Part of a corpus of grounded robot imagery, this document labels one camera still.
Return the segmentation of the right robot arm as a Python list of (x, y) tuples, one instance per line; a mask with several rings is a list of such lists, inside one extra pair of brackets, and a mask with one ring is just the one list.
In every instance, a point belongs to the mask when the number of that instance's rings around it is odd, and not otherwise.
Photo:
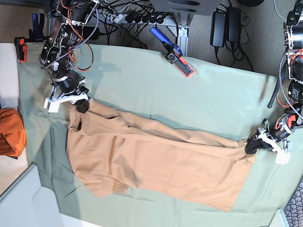
[(50, 113), (59, 111), (60, 104), (69, 102), (80, 113), (89, 109), (91, 98), (84, 86), (85, 77), (78, 74), (81, 70), (75, 65), (74, 52), (97, 31), (95, 25), (84, 35), (84, 26), (93, 15), (98, 16), (98, 0), (60, 0), (56, 20), (51, 35), (43, 46), (39, 56), (41, 68), (50, 78), (52, 91), (45, 99), (44, 108)]

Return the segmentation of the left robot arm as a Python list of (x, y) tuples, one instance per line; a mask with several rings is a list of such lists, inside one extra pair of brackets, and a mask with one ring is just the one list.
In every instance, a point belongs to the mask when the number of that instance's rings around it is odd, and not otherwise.
[(279, 75), (272, 97), (271, 108), (277, 101), (284, 114), (274, 123), (268, 120), (262, 128), (247, 140), (246, 154), (255, 154), (260, 149), (272, 149), (287, 154), (287, 137), (303, 126), (303, 2), (296, 1), (283, 24), (285, 52), (279, 64)]

